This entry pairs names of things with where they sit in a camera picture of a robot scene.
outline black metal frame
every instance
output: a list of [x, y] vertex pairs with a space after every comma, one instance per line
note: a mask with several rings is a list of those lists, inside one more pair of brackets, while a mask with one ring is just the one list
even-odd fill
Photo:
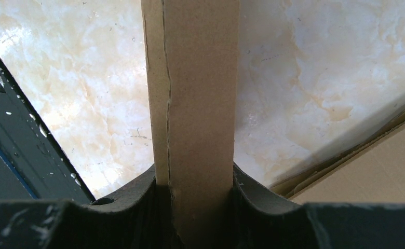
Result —
[[0, 176], [10, 170], [9, 180], [0, 177], [0, 186], [16, 182], [26, 191], [0, 187], [0, 199], [95, 200], [1, 59], [0, 159]]

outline cardboard piece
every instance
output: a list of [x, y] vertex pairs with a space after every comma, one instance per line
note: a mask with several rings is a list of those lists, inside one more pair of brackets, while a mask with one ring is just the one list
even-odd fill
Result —
[[157, 184], [189, 247], [210, 244], [233, 185], [239, 0], [142, 0]]
[[311, 184], [313, 181], [329, 173], [338, 165], [351, 158], [354, 154], [362, 151], [367, 146], [377, 141], [382, 135], [389, 132], [396, 126], [399, 126], [403, 122], [405, 122], [405, 106], [403, 107], [402, 111], [392, 113], [389, 120], [387, 120], [387, 123], [370, 137], [367, 137], [362, 143], [340, 153], [339, 155], [336, 155], [335, 157], [323, 163], [310, 167], [308, 170], [295, 177], [286, 179], [285, 181], [276, 184], [275, 186], [271, 187], [271, 190], [286, 198], [292, 197], [294, 194]]
[[305, 202], [405, 203], [405, 123], [291, 198]]

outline marble tile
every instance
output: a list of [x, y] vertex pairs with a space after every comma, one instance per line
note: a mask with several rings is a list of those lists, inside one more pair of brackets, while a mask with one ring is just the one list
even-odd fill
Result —
[[[241, 1], [235, 161], [265, 186], [405, 105], [405, 0]], [[0, 0], [0, 56], [96, 197], [153, 162], [140, 2]]]
[[96, 197], [152, 165], [139, 1], [0, 1], [0, 56]]
[[405, 104], [405, 1], [241, 1], [235, 161], [265, 186]]

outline blue edge strip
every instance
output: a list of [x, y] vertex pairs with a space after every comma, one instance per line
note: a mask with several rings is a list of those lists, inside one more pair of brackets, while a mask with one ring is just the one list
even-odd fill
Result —
[[13, 174], [16, 176], [16, 178], [19, 180], [19, 182], [24, 186], [24, 188], [27, 190], [27, 192], [30, 194], [30, 196], [33, 199], [38, 199], [36, 194], [33, 192], [33, 190], [28, 186], [24, 178], [19, 174], [19, 172], [13, 167], [13, 165], [10, 163], [10, 161], [7, 159], [7, 156], [2, 152], [0, 149], [0, 157], [4, 161], [4, 163], [8, 166], [8, 168], [13, 172]]

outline beige marble surface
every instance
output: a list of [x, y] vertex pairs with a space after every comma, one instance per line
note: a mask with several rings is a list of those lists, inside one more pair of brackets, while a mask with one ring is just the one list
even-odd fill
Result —
[[96, 197], [152, 165], [139, 1], [0, 1], [0, 56]]
[[[266, 186], [405, 106], [405, 0], [242, 0], [235, 161]], [[0, 0], [0, 56], [96, 197], [153, 162], [140, 2]]]

